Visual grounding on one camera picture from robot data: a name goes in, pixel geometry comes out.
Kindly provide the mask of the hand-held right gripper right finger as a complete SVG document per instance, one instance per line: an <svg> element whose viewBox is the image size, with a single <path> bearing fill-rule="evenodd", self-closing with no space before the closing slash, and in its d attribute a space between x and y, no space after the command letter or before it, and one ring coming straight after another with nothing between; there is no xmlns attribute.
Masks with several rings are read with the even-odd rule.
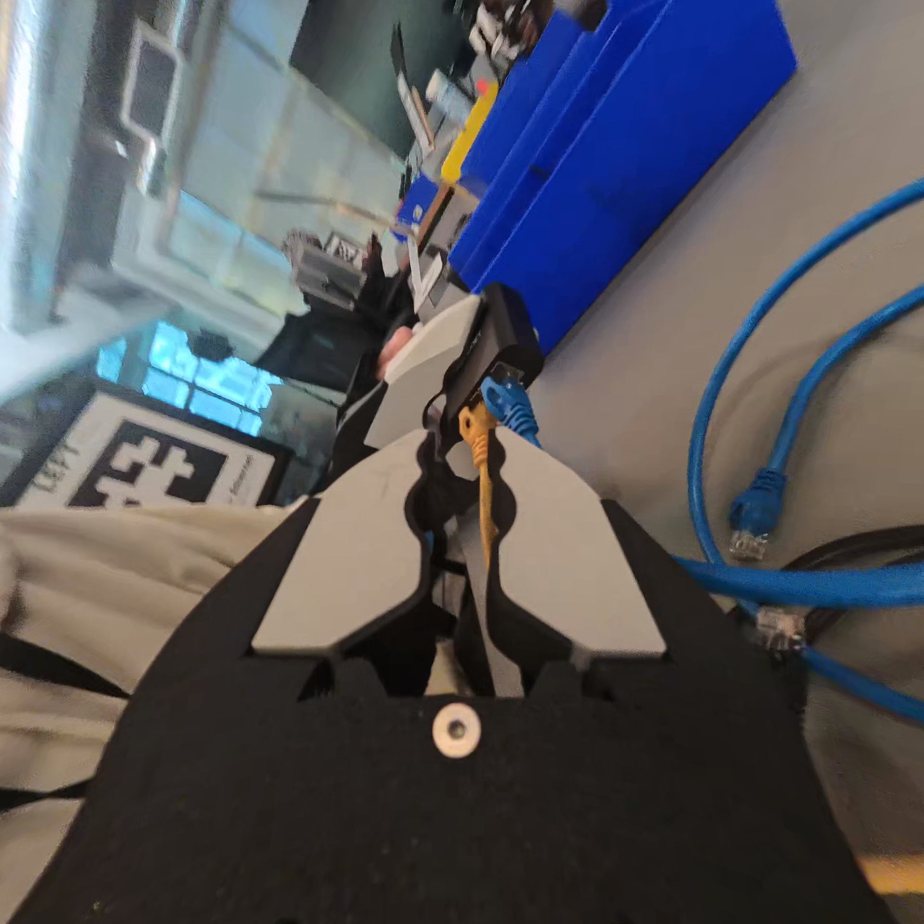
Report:
<svg viewBox="0 0 924 924"><path fill-rule="evenodd" d="M494 692L522 697L549 663L580 674L656 664L667 644L596 491L509 431L491 433L497 529L479 619Z"/></svg>

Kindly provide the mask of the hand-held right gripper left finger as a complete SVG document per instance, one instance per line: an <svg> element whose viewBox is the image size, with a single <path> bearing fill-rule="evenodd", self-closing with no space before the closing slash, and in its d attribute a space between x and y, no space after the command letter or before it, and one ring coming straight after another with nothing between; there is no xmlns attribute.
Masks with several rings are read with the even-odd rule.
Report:
<svg viewBox="0 0 924 924"><path fill-rule="evenodd" d="M250 642L255 656L368 661L388 694L423 697L454 618L433 601L420 512L433 433L416 429L326 489Z"/></svg>

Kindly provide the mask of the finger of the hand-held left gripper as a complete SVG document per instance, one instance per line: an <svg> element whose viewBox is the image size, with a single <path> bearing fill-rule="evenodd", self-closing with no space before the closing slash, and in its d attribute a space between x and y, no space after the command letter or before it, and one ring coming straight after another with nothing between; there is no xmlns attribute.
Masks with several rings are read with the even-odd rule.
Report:
<svg viewBox="0 0 924 924"><path fill-rule="evenodd" d="M481 314L481 295L466 295L411 333L361 401L369 423L364 449L377 452L417 430L440 433L442 420L429 421L429 408L446 393L450 368L463 356Z"/></svg>

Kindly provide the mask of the black ethernet port adapter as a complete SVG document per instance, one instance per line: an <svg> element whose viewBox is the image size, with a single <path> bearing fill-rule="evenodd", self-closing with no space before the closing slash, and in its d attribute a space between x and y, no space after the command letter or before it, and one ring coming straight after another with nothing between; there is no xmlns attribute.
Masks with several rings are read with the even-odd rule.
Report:
<svg viewBox="0 0 924 924"><path fill-rule="evenodd" d="M489 283L477 294L475 307L461 355L450 362L444 378L440 434L447 447L461 441L458 414L480 397L486 378L498 383L513 378L527 388L544 365L537 334L517 291L503 283Z"/></svg>

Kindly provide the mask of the blue plastic bin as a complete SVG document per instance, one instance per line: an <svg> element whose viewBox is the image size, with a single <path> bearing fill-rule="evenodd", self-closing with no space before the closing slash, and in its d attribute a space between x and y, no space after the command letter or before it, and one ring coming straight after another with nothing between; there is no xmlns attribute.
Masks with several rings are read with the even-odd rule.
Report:
<svg viewBox="0 0 924 924"><path fill-rule="evenodd" d="M796 67L773 1L554 12L463 162L479 203L450 266L516 290L551 352Z"/></svg>

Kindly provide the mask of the person's left hand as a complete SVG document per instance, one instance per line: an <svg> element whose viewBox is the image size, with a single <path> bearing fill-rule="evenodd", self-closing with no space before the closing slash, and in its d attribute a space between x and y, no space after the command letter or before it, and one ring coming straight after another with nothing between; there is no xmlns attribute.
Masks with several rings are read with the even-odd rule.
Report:
<svg viewBox="0 0 924 924"><path fill-rule="evenodd" d="M377 380L381 381L385 378L389 365L413 338L413 335L414 331L411 328L401 326L390 336L384 344L377 360Z"/></svg>

